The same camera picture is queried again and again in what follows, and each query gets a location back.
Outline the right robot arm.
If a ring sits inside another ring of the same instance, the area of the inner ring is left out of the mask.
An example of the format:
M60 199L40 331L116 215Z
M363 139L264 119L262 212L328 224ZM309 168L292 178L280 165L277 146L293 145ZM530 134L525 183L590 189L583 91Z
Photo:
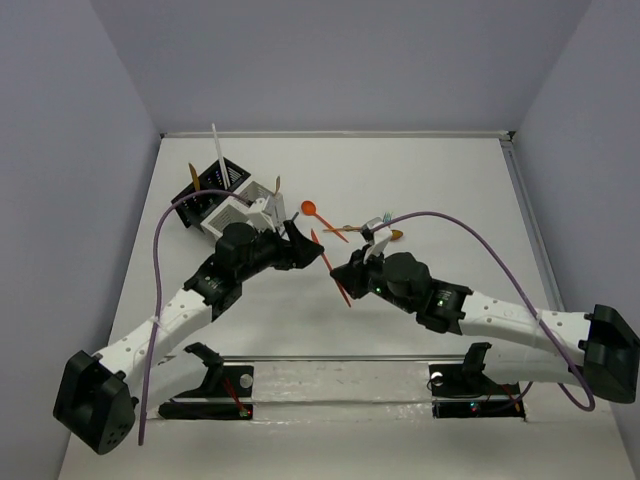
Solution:
M482 392L495 383L585 385L619 404L636 399L639 337L614 308L591 312L529 310L466 286L433 278L408 252L367 257L357 250L331 272L353 299L374 294L438 334L477 337L460 368L462 384Z

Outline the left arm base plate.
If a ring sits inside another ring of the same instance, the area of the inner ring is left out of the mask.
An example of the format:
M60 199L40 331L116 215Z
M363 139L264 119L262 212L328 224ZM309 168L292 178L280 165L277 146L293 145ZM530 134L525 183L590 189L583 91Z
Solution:
M185 352L206 368L203 380L197 388L162 403L158 416L164 420L252 420L254 367L227 364L219 353L200 342L186 346Z

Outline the gold metal fork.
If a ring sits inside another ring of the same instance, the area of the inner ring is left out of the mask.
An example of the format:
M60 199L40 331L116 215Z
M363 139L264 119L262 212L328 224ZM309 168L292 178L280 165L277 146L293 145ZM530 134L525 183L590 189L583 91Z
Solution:
M273 195L274 197L279 193L281 188L281 176L278 175L275 179L275 186L274 186L274 190L273 190Z

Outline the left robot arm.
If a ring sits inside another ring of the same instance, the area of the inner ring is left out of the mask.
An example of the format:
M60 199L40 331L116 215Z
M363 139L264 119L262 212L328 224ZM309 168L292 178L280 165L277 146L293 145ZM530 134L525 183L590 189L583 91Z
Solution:
M159 313L94 354L65 364L54 418L95 453L114 450L150 402L150 373L175 345L208 326L241 296L244 281L273 268L304 269L324 249L287 220L285 232L227 226L215 249Z

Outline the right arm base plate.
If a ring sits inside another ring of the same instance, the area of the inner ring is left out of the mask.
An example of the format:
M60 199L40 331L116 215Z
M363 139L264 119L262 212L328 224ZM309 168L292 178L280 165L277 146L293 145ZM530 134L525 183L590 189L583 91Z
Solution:
M480 374L467 378L461 364L429 366L427 389L436 419L518 418L525 419L518 384L498 384Z

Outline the white chopstick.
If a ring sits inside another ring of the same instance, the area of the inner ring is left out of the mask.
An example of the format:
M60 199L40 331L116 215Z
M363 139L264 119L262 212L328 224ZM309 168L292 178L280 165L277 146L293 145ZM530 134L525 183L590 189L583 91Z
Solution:
M215 144L215 150L218 156L218 161L219 161L219 168L220 168L220 173L222 176L222 181L223 181L223 185L224 185L224 189L225 190L229 190L230 186L231 186L231 181L229 178L229 174L228 174L228 169L226 166L226 160L225 157L223 155L222 152L222 148L221 148L221 143L219 140L219 136L218 136L218 132L217 132L217 128L215 123L212 122L211 124L211 130L212 130L212 135L213 135L213 139L214 139L214 144Z

